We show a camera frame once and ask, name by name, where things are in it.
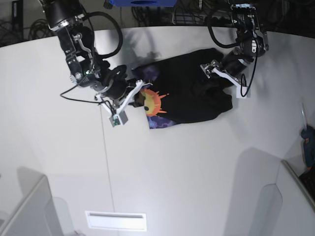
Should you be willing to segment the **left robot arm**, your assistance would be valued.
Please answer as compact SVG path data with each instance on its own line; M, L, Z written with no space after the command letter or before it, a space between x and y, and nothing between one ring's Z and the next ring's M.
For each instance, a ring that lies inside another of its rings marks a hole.
M228 14L236 28L234 43L222 44L214 34L213 15L218 11ZM246 98L252 85L257 59L269 50L267 32L261 29L253 2L231 0L213 7L207 16L207 28L213 42L223 49L231 49L220 62L212 60L200 67L210 79L214 75L229 80L236 86L237 98Z

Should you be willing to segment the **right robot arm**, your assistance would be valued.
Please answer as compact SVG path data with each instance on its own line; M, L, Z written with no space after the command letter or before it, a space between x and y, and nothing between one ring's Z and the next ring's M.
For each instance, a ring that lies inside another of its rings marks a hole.
M90 87L96 92L93 104L103 105L111 116L123 111L125 105L143 107L145 96L141 90L146 83L142 80L128 79L127 66L122 64L110 68L108 58L115 56L123 46L123 33L117 21L101 11L87 12L78 0L41 0L48 27L60 42L75 88ZM109 20L118 34L116 49L108 54L99 54L95 47L95 31L92 25L84 25L91 17L104 17Z

